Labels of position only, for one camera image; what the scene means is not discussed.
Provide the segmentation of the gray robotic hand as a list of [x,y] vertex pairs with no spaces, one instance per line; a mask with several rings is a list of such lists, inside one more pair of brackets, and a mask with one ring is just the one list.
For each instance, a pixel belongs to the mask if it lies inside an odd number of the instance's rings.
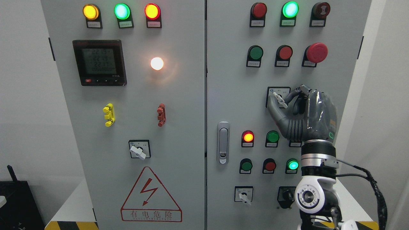
[[301,84],[284,99],[293,104],[293,115],[303,115],[301,119],[287,116],[273,96],[269,96],[267,109],[282,136],[290,141],[326,140],[333,143],[336,136],[337,114],[331,98],[324,92],[313,90]]

